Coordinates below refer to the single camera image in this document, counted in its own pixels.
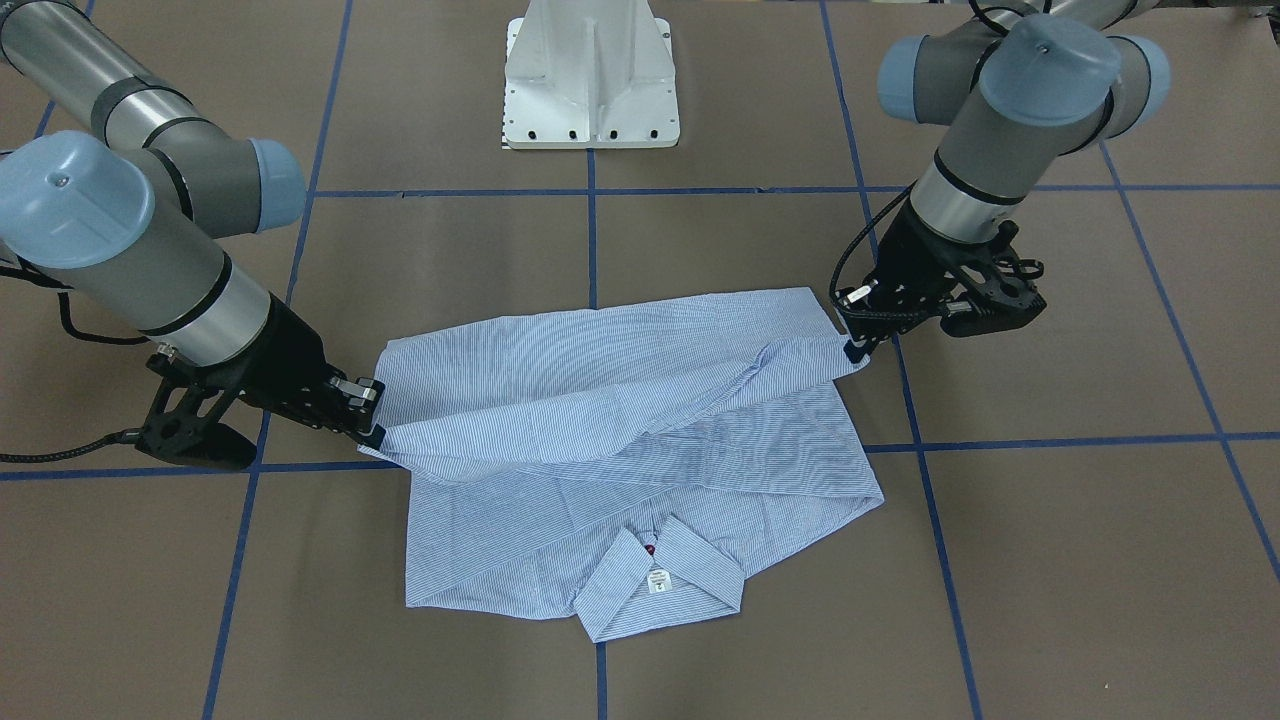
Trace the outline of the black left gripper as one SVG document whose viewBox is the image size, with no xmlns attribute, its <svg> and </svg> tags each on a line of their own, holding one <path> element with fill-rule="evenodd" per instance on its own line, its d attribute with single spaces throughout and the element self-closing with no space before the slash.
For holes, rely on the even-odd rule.
<svg viewBox="0 0 1280 720">
<path fill-rule="evenodd" d="M 852 251 L 886 218 L 874 268 L 860 286 L 840 287 Z M 849 331 L 844 351 L 861 365 L 881 345 L 932 318 L 954 338 L 1020 329 L 1047 307 L 1037 282 L 1043 263 L 1020 258 L 1012 247 L 1019 232 L 1001 220 L 992 238 L 960 243 L 929 228 L 899 195 L 855 236 L 833 272 L 833 306 Z"/>
</svg>

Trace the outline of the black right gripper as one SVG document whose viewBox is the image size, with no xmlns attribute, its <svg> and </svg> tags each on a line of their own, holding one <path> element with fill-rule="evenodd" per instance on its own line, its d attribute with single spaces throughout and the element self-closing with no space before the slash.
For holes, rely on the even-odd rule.
<svg viewBox="0 0 1280 720">
<path fill-rule="evenodd" d="M 380 451 L 387 436 L 374 420 L 385 386 L 366 377 L 351 380 L 330 365 L 320 336 L 279 299 L 271 300 L 262 332 L 236 357 L 196 366 L 154 354 L 147 366 L 161 382 L 134 446 L 163 462 L 247 469 L 257 456 L 255 442 L 223 421 L 237 401 L 364 448 Z"/>
</svg>

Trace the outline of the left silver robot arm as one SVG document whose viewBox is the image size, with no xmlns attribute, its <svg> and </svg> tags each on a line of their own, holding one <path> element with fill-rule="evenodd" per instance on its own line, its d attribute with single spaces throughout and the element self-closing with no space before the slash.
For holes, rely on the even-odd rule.
<svg viewBox="0 0 1280 720">
<path fill-rule="evenodd" d="M 938 319 L 963 338 L 1015 331 L 1047 302 L 1043 264 L 1012 247 L 1015 211 L 1062 156 L 1148 120 L 1171 88 L 1164 50 L 1114 27 L 1152 1 L 972 3 L 945 35 L 897 41 L 877 78 L 882 110 L 942 126 L 919 178 L 867 223 L 876 265 L 829 300 L 861 363 Z"/>
</svg>

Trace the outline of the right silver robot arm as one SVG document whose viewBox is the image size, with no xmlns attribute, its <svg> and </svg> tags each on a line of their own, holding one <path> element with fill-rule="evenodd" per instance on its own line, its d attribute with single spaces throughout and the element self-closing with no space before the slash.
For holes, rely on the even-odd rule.
<svg viewBox="0 0 1280 720">
<path fill-rule="evenodd" d="M 379 448 L 384 384 L 333 366 L 320 336 L 221 246 L 301 218 L 294 155 L 230 137 L 70 1 L 5 1 L 3 60 L 81 123 L 4 158 L 3 273 L 54 288 L 68 333 L 68 295 L 92 299 L 157 346 L 147 365 L 160 379 L 138 427 L 3 461 L 128 445 L 243 470 L 257 448 L 223 421 L 237 402 Z"/>
</svg>

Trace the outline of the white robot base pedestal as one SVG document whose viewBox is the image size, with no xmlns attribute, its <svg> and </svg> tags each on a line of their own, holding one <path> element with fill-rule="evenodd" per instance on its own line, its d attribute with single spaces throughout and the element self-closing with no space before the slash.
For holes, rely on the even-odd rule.
<svg viewBox="0 0 1280 720">
<path fill-rule="evenodd" d="M 672 28 L 646 1 L 531 1 L 506 27 L 504 76 L 507 149 L 680 141 Z"/>
</svg>

